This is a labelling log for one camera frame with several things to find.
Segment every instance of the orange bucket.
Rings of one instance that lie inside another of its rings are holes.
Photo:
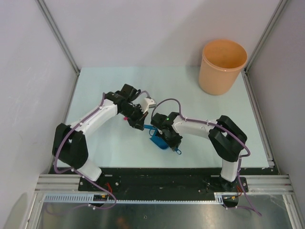
[[[234,84],[247,62],[247,52],[230,40],[209,42],[203,49],[199,85],[208,94],[221,95]]]

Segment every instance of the white wall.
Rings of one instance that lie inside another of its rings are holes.
[[[276,161],[305,215],[305,1],[292,0],[250,70]]]
[[[75,75],[34,0],[0,2],[0,228],[18,228]]]
[[[228,38],[250,55],[279,0],[46,0],[80,67],[199,65]]]

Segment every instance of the reflective floor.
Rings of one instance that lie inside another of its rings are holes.
[[[282,196],[252,196],[262,217],[221,205],[118,204],[108,210],[82,207],[63,216],[42,211],[38,229],[291,229]],[[51,203],[53,213],[79,204]],[[239,205],[247,205],[244,197]]]

